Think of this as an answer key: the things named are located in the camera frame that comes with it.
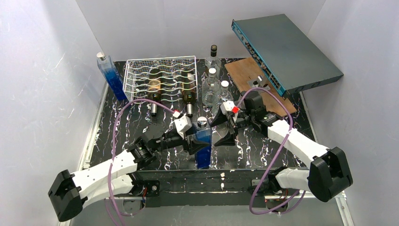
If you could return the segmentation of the clear blue-tinted bottle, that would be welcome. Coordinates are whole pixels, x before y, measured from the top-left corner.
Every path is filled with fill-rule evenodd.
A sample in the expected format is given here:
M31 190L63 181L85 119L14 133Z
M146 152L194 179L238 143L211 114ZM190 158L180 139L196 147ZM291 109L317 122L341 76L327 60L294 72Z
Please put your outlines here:
M197 169L208 169L211 164L212 129L208 119L204 116L199 117L194 125L196 139L206 143L205 147L195 153L196 166Z

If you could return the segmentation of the large clear round bottle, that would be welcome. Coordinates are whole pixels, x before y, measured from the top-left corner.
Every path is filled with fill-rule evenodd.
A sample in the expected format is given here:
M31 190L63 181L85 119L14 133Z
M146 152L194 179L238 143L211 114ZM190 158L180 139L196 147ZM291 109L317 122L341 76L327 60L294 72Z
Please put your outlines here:
M212 115L216 116L220 105L225 101L233 101L232 93L229 91L230 83L221 81L220 89L215 93L212 104Z

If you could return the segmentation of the clear bottle white cap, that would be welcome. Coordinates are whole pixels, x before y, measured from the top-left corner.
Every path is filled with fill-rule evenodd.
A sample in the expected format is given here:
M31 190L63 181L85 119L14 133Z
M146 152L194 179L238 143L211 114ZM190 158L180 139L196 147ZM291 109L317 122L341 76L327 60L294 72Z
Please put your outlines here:
M202 83L201 97L205 107L212 106L216 92L220 89L220 80L216 73L215 68L209 68L208 76Z

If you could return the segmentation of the square bottle dark label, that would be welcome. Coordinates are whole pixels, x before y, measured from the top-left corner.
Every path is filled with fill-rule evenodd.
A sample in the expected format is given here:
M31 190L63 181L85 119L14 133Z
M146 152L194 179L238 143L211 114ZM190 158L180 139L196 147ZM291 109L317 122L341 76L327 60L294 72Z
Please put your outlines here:
M217 45L212 45L210 48L210 56L205 58L206 74L208 75L210 68L216 69L216 77L220 77L220 70L222 68L221 59L217 56Z

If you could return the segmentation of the dark wine bottle silver cap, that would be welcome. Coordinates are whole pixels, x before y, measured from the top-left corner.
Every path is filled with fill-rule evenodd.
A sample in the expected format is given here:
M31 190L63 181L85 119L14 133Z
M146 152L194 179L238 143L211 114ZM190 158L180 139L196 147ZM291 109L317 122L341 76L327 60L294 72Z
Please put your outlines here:
M148 82L148 98L159 103L161 98L161 79L162 73L159 69L150 70Z

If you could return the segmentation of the blue square bottle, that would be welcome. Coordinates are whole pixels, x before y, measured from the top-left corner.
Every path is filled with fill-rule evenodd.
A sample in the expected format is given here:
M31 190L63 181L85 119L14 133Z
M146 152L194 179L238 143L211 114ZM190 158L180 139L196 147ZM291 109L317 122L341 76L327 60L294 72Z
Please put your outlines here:
M103 52L98 52L97 55L97 66L107 81L109 87L112 89L114 95L119 101L127 100L127 96L123 90L123 83L121 75L118 72L114 62L109 55Z

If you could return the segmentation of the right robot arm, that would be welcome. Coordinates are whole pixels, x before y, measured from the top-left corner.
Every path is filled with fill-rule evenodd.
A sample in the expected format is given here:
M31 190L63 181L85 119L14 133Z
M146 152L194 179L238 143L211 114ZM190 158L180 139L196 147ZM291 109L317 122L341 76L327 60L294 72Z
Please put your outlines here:
M292 128L281 116L266 109L261 95L256 91L249 91L241 100L244 109L233 101L219 105L210 126L227 123L228 132L215 146L234 146L238 130L252 126L257 132L281 144L307 167L304 170L280 167L268 171L256 187L250 188L253 196L295 189L311 192L318 200L327 202L353 184L342 149L327 148Z

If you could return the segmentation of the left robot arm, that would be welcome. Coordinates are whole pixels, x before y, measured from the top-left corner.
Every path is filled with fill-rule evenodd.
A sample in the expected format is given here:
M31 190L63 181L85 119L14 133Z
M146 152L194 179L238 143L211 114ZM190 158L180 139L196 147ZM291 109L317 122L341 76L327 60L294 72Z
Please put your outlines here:
M60 222L71 220L88 205L114 195L156 196L159 183L143 180L137 173L154 162L155 151L182 146L190 155L209 146L200 140L195 126L181 136L176 129L165 132L160 124L153 124L139 136L127 151L85 170L58 173L48 196Z

